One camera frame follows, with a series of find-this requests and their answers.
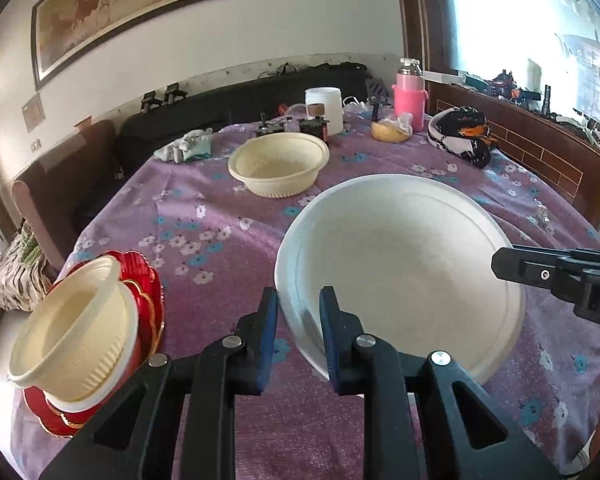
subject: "black sofa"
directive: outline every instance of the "black sofa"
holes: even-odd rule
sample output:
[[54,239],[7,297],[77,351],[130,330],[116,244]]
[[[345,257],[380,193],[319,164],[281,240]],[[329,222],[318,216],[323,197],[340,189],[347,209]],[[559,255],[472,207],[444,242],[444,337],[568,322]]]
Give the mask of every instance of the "black sofa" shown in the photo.
[[279,105],[304,103],[307,88],[335,86],[343,98],[363,100],[368,78],[371,74],[362,64],[324,64],[192,95],[127,118],[114,145],[115,155],[129,177],[155,150],[188,131],[212,128],[216,132],[229,124],[251,123],[260,119],[261,112],[267,119],[277,117]]

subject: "red plate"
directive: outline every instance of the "red plate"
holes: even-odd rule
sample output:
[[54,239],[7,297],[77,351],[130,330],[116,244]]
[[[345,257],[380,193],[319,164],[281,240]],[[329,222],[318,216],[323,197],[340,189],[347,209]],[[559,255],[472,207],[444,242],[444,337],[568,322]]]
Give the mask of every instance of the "red plate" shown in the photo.
[[[120,281],[125,283],[136,300],[141,362],[144,362],[157,351],[164,330],[164,293],[160,277],[144,255],[137,251],[107,251],[102,256],[105,255],[113,256],[120,262]],[[67,275],[86,263],[77,264]],[[74,436],[101,406],[98,404],[80,413],[63,413],[51,406],[42,390],[35,386],[26,388],[23,394],[26,405],[37,416],[40,426],[47,433],[64,438]]]

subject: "metal pin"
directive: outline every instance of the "metal pin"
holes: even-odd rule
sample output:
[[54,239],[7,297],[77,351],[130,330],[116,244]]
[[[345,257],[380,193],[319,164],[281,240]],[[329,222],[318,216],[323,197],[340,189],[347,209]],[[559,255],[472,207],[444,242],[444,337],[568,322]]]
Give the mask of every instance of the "metal pin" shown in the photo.
[[431,354],[431,360],[433,361],[433,364],[438,366],[446,366],[451,362],[451,356],[442,350],[438,350],[437,352],[433,352],[433,354]]
[[362,346],[362,348],[371,348],[376,344],[376,338],[370,334],[362,334],[356,338],[356,343],[358,346]]
[[149,366],[159,368],[167,364],[169,358],[165,354],[155,354],[149,357]]
[[222,339],[222,346],[225,348],[238,348],[242,344],[242,339],[237,335],[228,335]]

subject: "brown chair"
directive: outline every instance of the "brown chair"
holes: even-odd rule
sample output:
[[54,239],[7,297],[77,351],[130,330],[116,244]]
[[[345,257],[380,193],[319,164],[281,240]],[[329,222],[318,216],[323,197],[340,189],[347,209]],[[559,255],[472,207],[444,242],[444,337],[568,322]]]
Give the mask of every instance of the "brown chair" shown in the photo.
[[76,206],[107,173],[115,172],[115,138],[111,121],[95,123],[32,162],[13,183],[13,200],[56,271],[80,235],[72,225]]

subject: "white jar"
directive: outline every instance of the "white jar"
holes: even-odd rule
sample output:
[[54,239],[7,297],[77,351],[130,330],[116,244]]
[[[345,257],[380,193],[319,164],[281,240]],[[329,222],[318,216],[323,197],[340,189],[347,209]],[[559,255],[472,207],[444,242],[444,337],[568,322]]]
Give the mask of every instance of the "white jar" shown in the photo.
[[304,103],[324,105],[324,118],[329,121],[327,130],[330,136],[340,134],[344,130],[342,121],[342,93],[339,88],[309,88],[304,92]]

